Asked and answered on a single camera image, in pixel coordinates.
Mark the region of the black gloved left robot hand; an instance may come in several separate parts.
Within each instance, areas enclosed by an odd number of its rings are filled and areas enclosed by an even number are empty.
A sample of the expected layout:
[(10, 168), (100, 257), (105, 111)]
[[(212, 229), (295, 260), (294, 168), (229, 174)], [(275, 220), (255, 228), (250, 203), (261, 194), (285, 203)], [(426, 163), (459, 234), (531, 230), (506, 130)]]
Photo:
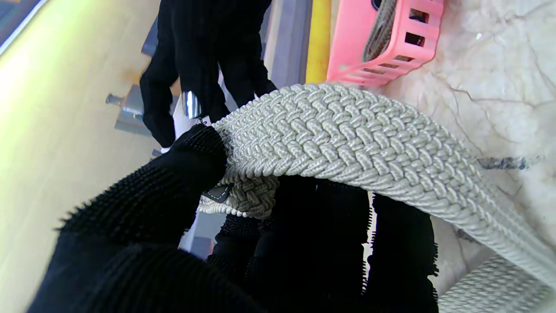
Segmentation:
[(224, 176), (213, 127), (76, 208), (29, 313), (437, 313), (430, 216), (377, 193), (364, 280), (367, 191), (281, 176), (270, 218), (228, 215), (206, 260), (179, 249), (203, 192)]

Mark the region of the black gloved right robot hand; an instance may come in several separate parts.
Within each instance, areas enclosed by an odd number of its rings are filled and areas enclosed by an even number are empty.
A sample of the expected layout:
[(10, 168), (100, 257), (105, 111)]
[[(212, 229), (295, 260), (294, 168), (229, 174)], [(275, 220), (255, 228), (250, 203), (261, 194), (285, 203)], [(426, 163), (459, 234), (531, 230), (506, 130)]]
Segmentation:
[(199, 118), (215, 123), (230, 111), (220, 75), (236, 105), (242, 107), (277, 90), (262, 54), (261, 26), (270, 0), (163, 0), (159, 4), (157, 46), (141, 75), (143, 122), (163, 153), (175, 142), (170, 111), (172, 86), (192, 93)]

